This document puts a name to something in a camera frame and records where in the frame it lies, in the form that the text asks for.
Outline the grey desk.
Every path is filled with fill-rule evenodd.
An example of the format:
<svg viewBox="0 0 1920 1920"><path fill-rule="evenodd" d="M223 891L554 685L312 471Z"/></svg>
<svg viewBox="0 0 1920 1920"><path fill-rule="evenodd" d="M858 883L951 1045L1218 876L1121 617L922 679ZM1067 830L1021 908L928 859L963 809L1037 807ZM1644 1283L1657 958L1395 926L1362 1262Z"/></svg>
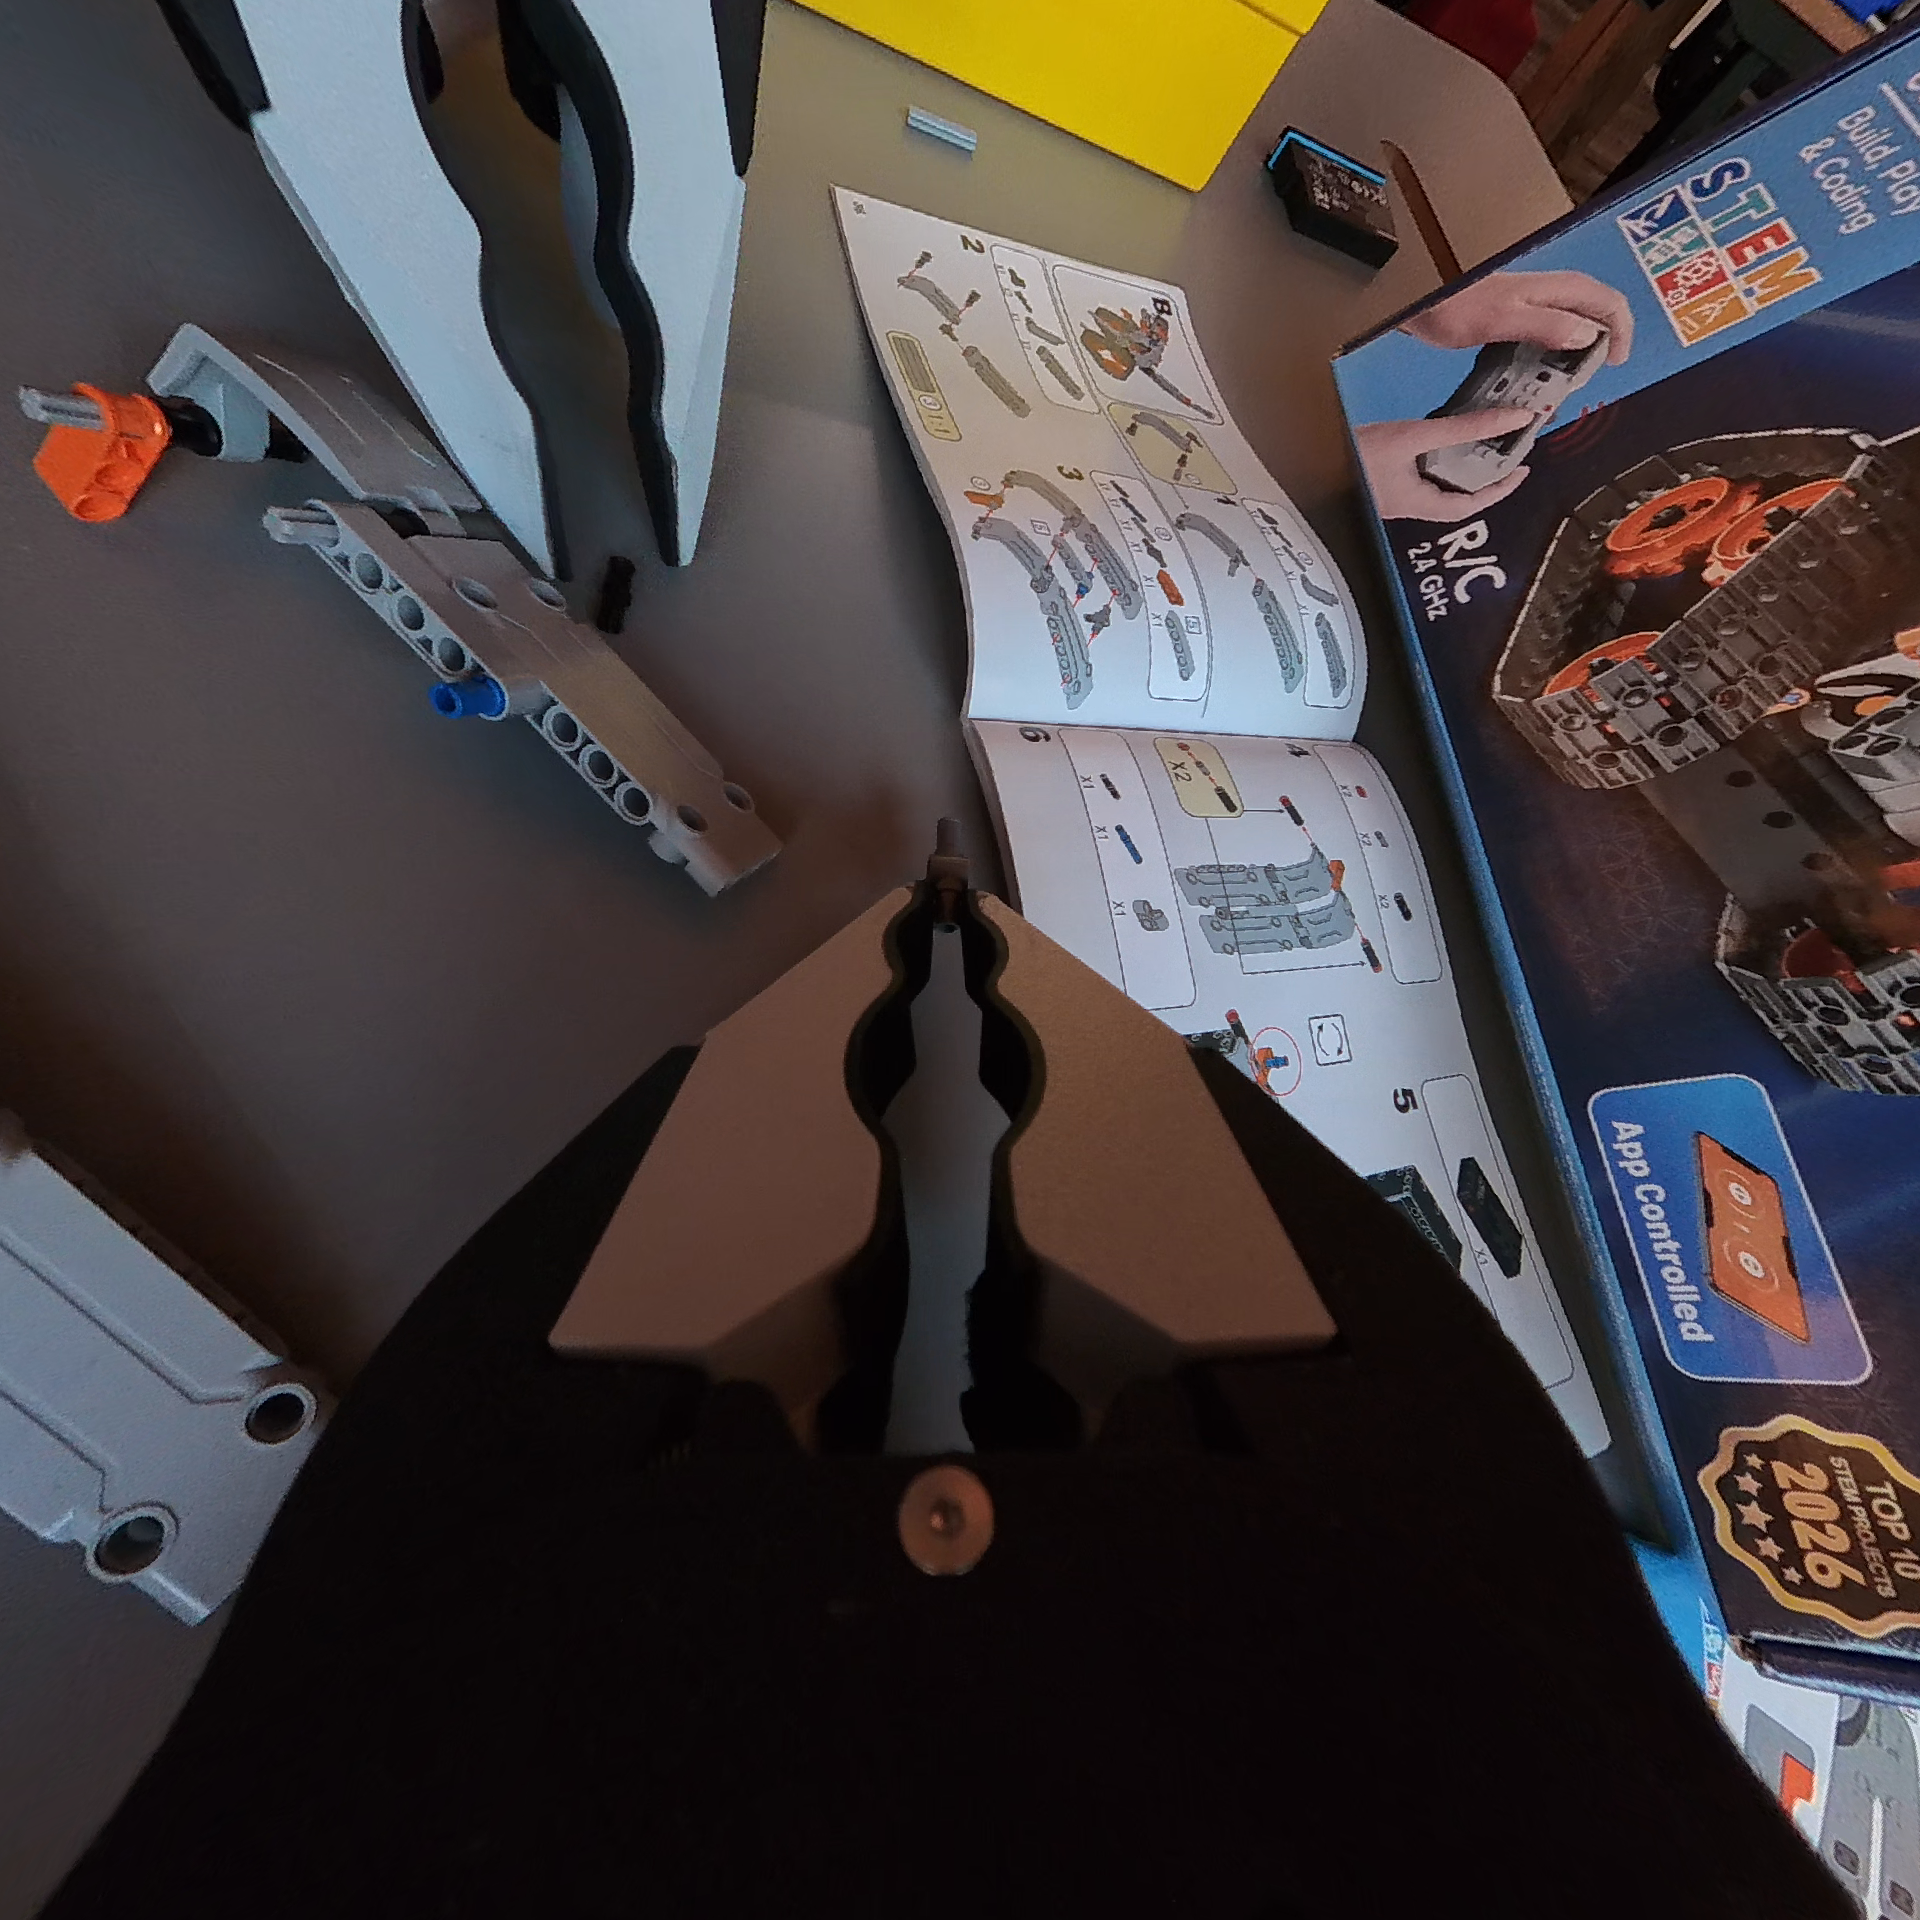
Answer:
<svg viewBox="0 0 1920 1920"><path fill-rule="evenodd" d="M259 513L281 464L168 459L109 528L29 473L19 382L132 387L173 324L401 387L153 5L4 5L4 1107L345 1390L420 1284L675 1041L992 830L968 622L880 388L831 183L1180 281L1229 407L1386 617L1328 358L1435 284L1297 238L1285 123L1403 149L1468 264L1565 206L1525 113L1379 5L1332 5L1197 193L773 5L709 521L658 567L559 155L449 5L442 136L559 439L579 588L754 793L777 861L706 900L521 728L423 672ZM911 133L928 108L968 155Z"/></svg>

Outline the grey block assembly orange connector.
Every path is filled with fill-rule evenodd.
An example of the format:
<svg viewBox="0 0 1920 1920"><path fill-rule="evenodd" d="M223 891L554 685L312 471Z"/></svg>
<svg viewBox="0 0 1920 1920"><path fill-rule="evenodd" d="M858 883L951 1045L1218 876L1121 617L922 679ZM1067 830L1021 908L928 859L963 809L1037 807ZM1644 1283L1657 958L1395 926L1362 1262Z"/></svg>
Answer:
<svg viewBox="0 0 1920 1920"><path fill-rule="evenodd" d="M476 532L485 502L423 430L351 373L281 349L232 348L180 324L145 392L19 390L45 425L41 483L81 521L123 517L170 447L257 464L312 454L344 499L272 508L276 543L314 553L437 685L503 683L513 710L653 852L717 895L779 852L752 796L562 592Z"/></svg>

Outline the yellow plastic bin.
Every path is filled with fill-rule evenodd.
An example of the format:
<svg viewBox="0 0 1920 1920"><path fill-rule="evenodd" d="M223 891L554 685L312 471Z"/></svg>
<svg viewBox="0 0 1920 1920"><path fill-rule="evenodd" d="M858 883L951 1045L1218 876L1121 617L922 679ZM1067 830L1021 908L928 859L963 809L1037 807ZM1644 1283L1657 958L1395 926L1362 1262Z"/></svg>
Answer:
<svg viewBox="0 0 1920 1920"><path fill-rule="evenodd" d="M1321 3L813 3L852 32L1200 190Z"/></svg>

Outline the blue robot kit box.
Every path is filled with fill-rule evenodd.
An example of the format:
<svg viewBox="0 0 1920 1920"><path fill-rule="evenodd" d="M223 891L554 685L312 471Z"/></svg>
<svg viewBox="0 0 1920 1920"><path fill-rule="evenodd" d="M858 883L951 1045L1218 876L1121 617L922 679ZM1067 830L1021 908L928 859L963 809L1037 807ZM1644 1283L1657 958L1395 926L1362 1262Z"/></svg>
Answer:
<svg viewBox="0 0 1920 1920"><path fill-rule="evenodd" d="M1665 1518L1915 1705L1915 22L1335 382Z"/></svg>

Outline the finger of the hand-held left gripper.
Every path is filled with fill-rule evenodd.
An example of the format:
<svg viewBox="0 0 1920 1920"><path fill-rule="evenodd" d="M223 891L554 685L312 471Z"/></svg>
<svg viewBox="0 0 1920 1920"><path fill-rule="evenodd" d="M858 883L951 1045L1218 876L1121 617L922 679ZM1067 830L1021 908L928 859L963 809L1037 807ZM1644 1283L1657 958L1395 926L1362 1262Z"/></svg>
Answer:
<svg viewBox="0 0 1920 1920"><path fill-rule="evenodd" d="M628 364L667 565L704 521L752 163L752 5L508 5L519 108L560 141L568 235Z"/></svg>
<svg viewBox="0 0 1920 1920"><path fill-rule="evenodd" d="M554 579L568 548L536 413L489 323L482 232L426 129L426 14L241 3L281 193L482 502Z"/></svg>

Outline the white instruction booklet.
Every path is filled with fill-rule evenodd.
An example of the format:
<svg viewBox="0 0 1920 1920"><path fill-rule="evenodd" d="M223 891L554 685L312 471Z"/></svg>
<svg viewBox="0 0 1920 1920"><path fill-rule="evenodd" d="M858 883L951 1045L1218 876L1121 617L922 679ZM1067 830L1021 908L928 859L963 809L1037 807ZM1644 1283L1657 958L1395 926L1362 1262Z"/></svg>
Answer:
<svg viewBox="0 0 1920 1920"><path fill-rule="evenodd" d="M1185 293L868 190L833 213L963 579L970 749L1019 909L1367 1177L1610 1448L1424 854L1355 742L1354 592Z"/></svg>

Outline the black battery box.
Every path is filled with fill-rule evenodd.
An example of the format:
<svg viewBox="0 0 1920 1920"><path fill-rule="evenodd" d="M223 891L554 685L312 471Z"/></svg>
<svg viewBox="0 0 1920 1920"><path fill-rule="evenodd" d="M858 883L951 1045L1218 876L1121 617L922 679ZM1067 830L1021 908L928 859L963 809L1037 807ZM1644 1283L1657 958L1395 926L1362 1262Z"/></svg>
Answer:
<svg viewBox="0 0 1920 1920"><path fill-rule="evenodd" d="M1320 136L1285 127L1265 163L1291 229L1369 269L1400 249L1388 177Z"/></svg>

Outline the grey panel block assembly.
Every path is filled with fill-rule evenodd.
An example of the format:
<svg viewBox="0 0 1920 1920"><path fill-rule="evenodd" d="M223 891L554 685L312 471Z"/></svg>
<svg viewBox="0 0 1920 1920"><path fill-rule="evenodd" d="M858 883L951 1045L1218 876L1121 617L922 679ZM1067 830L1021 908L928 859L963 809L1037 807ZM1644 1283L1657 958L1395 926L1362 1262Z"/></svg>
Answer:
<svg viewBox="0 0 1920 1920"><path fill-rule="evenodd" d="M200 1623L244 1579L329 1411L275 1332L4 1112L11 1520Z"/></svg>

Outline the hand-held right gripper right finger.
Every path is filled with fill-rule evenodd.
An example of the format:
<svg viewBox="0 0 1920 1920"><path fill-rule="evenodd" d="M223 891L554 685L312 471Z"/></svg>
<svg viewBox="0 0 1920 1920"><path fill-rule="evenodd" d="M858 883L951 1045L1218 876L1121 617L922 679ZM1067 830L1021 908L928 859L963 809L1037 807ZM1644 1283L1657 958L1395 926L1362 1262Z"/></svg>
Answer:
<svg viewBox="0 0 1920 1920"><path fill-rule="evenodd" d="M973 1448L1069 1448L1131 1382L1330 1344L1186 1041L994 895L960 931L1007 1115L968 1296Z"/></svg>

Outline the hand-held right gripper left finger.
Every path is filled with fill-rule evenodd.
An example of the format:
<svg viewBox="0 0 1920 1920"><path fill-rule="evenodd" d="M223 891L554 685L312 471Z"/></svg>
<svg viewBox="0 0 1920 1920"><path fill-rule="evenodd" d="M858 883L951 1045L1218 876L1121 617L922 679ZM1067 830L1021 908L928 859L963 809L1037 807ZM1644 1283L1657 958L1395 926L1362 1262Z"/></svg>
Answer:
<svg viewBox="0 0 1920 1920"><path fill-rule="evenodd" d="M898 1151L922 891L898 886L720 1021L552 1331L571 1355L767 1385L797 1435L877 1448L905 1324Z"/></svg>

